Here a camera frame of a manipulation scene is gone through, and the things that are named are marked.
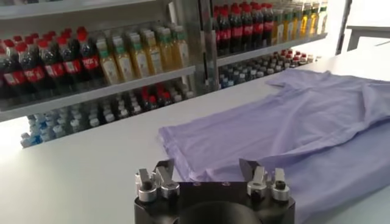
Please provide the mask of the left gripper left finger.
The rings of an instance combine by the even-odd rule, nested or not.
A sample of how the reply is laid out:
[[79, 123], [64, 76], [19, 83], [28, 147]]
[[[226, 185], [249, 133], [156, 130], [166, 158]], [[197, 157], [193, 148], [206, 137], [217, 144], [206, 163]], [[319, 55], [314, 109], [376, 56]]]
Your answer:
[[168, 159], [159, 161], [151, 174], [147, 169], [139, 169], [135, 174], [139, 201], [152, 203], [158, 196], [170, 201], [177, 199], [180, 195], [180, 184], [172, 179], [174, 166], [174, 159]]

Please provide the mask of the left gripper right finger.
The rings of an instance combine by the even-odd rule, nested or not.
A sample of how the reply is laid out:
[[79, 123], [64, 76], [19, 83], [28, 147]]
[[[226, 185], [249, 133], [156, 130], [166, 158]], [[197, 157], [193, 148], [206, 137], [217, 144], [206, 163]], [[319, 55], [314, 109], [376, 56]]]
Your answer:
[[239, 159], [239, 166], [244, 180], [247, 182], [247, 195], [252, 198], [264, 199], [270, 194], [275, 201], [288, 201], [290, 188], [286, 183], [285, 171], [275, 168], [268, 174], [265, 167], [257, 161]]

